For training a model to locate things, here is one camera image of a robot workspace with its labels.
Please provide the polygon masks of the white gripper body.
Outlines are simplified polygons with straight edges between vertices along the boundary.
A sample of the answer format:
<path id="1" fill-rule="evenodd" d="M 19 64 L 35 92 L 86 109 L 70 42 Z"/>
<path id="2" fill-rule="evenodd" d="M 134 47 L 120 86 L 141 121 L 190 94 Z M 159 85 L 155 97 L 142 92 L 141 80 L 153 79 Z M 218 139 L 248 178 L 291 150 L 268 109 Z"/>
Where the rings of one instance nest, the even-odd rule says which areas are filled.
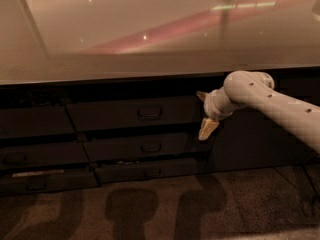
<path id="1" fill-rule="evenodd" d="M 216 121 L 221 121 L 234 112 L 234 106 L 223 89 L 208 93 L 204 101 L 206 115 Z"/>

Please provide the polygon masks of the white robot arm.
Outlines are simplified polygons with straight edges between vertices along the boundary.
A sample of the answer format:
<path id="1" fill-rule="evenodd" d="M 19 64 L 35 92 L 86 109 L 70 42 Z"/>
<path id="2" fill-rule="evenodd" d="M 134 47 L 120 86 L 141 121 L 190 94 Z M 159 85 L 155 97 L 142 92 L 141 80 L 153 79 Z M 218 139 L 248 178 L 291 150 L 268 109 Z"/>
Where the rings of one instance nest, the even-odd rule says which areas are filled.
<path id="1" fill-rule="evenodd" d="M 274 88 L 274 80 L 267 73 L 235 71 L 225 78 L 221 88 L 209 93 L 198 91 L 206 114 L 198 139 L 207 140 L 221 120 L 238 109 L 249 107 L 320 152 L 320 107 L 281 94 Z"/>

